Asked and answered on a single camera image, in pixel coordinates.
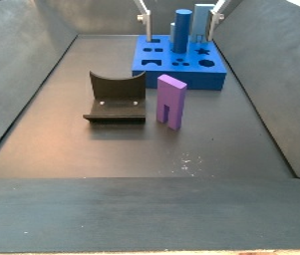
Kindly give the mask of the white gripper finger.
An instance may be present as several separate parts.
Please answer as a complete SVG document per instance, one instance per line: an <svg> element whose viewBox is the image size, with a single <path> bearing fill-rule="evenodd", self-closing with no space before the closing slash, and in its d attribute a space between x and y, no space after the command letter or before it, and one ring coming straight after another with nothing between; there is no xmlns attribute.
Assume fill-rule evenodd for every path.
<svg viewBox="0 0 300 255"><path fill-rule="evenodd" d="M150 9L143 0L134 0L141 14L137 16L138 21L146 26L146 39L152 40L152 26L150 26Z"/></svg>
<svg viewBox="0 0 300 255"><path fill-rule="evenodd" d="M213 32L218 21L224 19L222 11L229 5L232 0L218 0L214 7L209 11L209 25L206 29L206 40L210 41L213 39Z"/></svg>

